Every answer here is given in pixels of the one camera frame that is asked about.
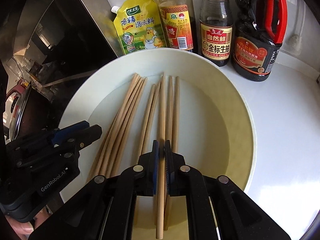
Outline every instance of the human hand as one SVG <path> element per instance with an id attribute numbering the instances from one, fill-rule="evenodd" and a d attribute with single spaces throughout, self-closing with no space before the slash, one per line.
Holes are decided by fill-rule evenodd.
<path id="1" fill-rule="evenodd" d="M 47 213 L 45 207 L 35 216 L 35 229 L 37 229 L 50 215 Z M 22 239 L 27 240 L 27 235 L 30 235 L 33 232 L 33 226 L 30 222 L 20 223 L 12 217 L 5 216 L 10 226 L 16 232 L 16 234 Z"/>

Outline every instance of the plastic bottle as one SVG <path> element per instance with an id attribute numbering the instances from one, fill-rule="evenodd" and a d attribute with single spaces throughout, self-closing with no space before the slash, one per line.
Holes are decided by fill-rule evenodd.
<path id="1" fill-rule="evenodd" d="M 227 64 L 233 18 L 229 0 L 202 0 L 200 9 L 202 56 L 221 67 Z"/>
<path id="2" fill-rule="evenodd" d="M 158 0 L 170 48 L 198 53 L 196 18 L 192 0 Z"/>

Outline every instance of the cartoon chicken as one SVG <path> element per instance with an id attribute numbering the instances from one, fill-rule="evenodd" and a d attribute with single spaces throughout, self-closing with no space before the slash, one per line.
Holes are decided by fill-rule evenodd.
<path id="1" fill-rule="evenodd" d="M 162 41 L 156 36 L 156 31 L 152 27 L 147 27 L 147 35 L 140 38 L 143 41 L 146 49 L 160 48 L 162 46 Z"/>

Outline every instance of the bowl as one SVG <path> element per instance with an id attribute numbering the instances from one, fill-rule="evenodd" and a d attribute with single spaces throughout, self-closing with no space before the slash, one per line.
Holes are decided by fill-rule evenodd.
<path id="1" fill-rule="evenodd" d="M 203 175 L 228 176 L 248 191 L 255 167 L 256 137 L 250 110 L 231 81 L 209 60 L 177 49 L 153 49 L 122 56 L 94 73 L 76 92 L 60 122 L 60 128 L 86 120 L 98 124 L 100 140 L 80 151 L 81 174 L 61 191 L 63 201 L 85 185 L 102 138 L 111 125 L 133 74 L 147 76 L 137 114 L 121 161 L 119 174 L 137 163 L 137 148 L 150 88 L 163 72 L 180 77 L 180 132 L 178 153 L 186 164 Z M 148 150 L 158 134 L 159 103 L 153 120 Z M 155 231 L 153 198 L 139 197 L 132 239 L 148 239 Z M 188 224 L 185 197 L 172 204 L 169 230 L 164 237 L 185 239 Z"/>

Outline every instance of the green brand logo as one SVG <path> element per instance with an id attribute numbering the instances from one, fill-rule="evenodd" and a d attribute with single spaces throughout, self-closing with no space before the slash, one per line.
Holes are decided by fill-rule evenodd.
<path id="1" fill-rule="evenodd" d="M 125 11 L 126 11 L 128 16 L 134 15 L 134 14 L 137 14 L 137 13 L 141 12 L 139 5 L 137 5 L 135 7 L 132 7 L 132 8 L 129 8 L 129 9 L 125 10 Z"/>

